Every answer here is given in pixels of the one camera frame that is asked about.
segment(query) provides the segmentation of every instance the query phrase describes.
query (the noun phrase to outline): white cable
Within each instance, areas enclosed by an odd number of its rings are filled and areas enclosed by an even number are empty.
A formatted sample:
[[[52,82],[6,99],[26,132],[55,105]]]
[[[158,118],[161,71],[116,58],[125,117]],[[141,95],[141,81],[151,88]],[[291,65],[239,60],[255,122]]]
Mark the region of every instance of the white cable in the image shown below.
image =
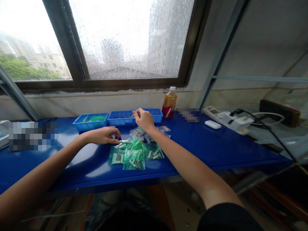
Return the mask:
[[[271,112],[257,112],[257,113],[253,113],[253,115],[259,115],[259,114],[269,114],[269,115],[276,115],[276,116],[279,116],[281,119],[277,122],[274,122],[274,123],[271,123],[271,124],[265,124],[265,125],[275,125],[275,124],[279,124],[281,123],[285,118],[284,116],[280,115],[280,114],[277,114],[277,113],[271,113]]]
[[[28,218],[28,219],[21,220],[20,222],[26,222],[26,221],[30,221],[30,220],[33,220],[33,219],[36,219],[36,218],[61,217],[61,216],[66,216],[66,215],[81,213],[81,212],[85,212],[85,210],[80,210],[80,211],[70,212],[70,213],[55,214],[55,215],[31,217],[31,218]]]

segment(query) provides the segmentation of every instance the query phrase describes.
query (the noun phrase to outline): blue plastic tray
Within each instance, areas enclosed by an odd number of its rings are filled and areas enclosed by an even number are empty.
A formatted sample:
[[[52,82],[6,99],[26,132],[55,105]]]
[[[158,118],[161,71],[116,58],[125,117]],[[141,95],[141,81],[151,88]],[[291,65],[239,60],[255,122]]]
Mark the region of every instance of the blue plastic tray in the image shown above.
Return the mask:
[[[108,116],[110,126],[134,126],[135,118],[130,118],[133,111],[112,111]]]
[[[105,116],[104,121],[97,121],[97,122],[82,122],[88,115],[88,118],[90,119],[92,116]],[[79,116],[74,122],[73,125],[75,125],[77,131],[79,132],[85,132],[90,131],[93,129],[98,129],[101,127],[106,127],[108,123],[108,113],[95,113],[95,114],[82,114]]]
[[[163,118],[163,112],[159,108],[143,108],[145,111],[149,111],[153,116],[154,123],[161,123]]]
[[[158,108],[143,108],[149,111],[153,116],[154,123],[161,123],[163,113]],[[134,126],[136,124],[135,118],[130,118],[133,111],[112,111],[108,117],[110,126]]]

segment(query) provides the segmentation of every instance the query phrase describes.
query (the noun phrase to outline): left hand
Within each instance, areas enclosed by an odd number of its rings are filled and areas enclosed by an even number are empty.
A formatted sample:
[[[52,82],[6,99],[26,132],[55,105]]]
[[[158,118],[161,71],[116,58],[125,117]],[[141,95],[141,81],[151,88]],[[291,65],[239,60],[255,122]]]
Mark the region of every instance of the left hand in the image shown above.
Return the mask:
[[[102,127],[99,129],[87,131],[81,134],[80,136],[83,136],[83,139],[85,139],[87,143],[94,143],[94,144],[120,143],[117,139],[112,138],[113,134],[115,134],[115,137],[121,137],[119,129],[117,129],[115,126]]]

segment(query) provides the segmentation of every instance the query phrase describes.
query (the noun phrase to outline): window frame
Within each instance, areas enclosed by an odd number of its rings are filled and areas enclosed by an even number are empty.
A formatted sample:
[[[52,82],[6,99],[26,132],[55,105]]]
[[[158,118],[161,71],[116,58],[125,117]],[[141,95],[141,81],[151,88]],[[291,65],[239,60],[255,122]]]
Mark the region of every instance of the window frame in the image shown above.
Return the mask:
[[[119,91],[187,86],[212,0],[195,0],[177,78],[91,80],[68,0],[42,0],[66,60],[72,80],[15,82],[22,91]]]

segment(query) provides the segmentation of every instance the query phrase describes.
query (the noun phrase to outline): plastic bottle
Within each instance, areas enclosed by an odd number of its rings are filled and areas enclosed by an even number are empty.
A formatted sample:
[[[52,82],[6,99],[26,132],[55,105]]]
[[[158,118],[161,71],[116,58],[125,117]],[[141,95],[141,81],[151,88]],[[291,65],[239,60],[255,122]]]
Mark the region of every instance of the plastic bottle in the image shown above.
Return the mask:
[[[175,93],[176,87],[170,87],[170,91],[165,95],[165,100],[162,108],[163,116],[171,118],[174,113],[177,95]]]

